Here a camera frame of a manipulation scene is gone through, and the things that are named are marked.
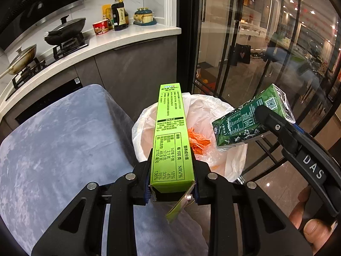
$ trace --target pan lid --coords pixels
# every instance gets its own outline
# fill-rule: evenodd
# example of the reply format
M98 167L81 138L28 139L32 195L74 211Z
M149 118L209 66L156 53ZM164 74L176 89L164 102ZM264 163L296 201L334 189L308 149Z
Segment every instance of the pan lid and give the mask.
M37 44L34 44L28 48L26 48L24 51L22 51L21 46L16 50L18 52L17 56L12 60L11 64L8 68L11 68L14 66L18 61L20 61L23 57L25 57L29 52L31 52L33 49L37 47Z
M85 20L85 19L86 19L85 17L83 17L83 18L76 18L76 19L72 19L72 20L66 21L66 18L67 18L67 17L68 17L68 15L62 17L62 18L60 19L60 20L62 21L62 23L61 23L58 27L54 28L52 31L61 30L61 29L64 28L64 27L67 27L67 26L69 26L69 25L71 25L71 24L74 24L74 23L76 23L76 22L78 22L78 21L81 21L81 20Z

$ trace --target red cup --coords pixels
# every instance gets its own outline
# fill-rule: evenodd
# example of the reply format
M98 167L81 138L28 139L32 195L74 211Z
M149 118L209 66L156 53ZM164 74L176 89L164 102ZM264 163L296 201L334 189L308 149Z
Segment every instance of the red cup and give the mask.
M107 19L99 21L97 23L93 23L92 26L96 35L101 35L109 31L109 24Z

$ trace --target human hand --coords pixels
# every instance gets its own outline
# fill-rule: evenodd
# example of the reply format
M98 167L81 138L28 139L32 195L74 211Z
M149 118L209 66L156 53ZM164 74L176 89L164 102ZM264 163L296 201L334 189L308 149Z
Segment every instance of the human hand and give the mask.
M289 220L298 229L302 222L304 206L309 199L311 187L306 187L298 195L299 203L295 206L291 214L289 215ZM306 240L312 244L313 254L326 243L330 235L333 232L333 227L325 225L321 220L312 219L309 220L304 226L303 232Z

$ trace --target frying pan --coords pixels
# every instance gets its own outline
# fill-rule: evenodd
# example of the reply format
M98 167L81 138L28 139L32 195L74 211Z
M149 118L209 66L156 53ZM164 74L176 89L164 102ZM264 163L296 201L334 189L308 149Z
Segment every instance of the frying pan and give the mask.
M35 58L35 53L37 52L37 44L34 44L26 48L24 51L22 51L22 48L20 47L17 50L17 52L18 52L17 56L11 62L7 70L0 75L0 79L7 73L11 75L16 75L21 70L23 70L28 64L30 64Z
M63 42L76 37L84 28L85 18L72 19L66 21L67 16L60 20L62 24L54 28L52 31L45 33L44 39L50 45L61 45Z

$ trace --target cabinet handle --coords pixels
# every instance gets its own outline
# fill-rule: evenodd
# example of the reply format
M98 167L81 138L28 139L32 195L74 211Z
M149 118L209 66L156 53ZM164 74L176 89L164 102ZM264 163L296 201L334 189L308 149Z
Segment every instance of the cabinet handle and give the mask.
M150 42L150 41L154 41L154 40L158 40L158 39L163 39L163 36L162 37L157 37L157 38L152 38L152 39L147 39L147 40L142 40L142 41L134 42L134 43L130 43L130 44L126 44L126 45L123 45L123 46L120 46L120 47L113 48L113 50L120 50L120 49L129 47L129 46L132 46L132 45L135 45L135 44Z
M205 18L206 18L206 0L204 0L204 9L202 11L202 22L205 22Z

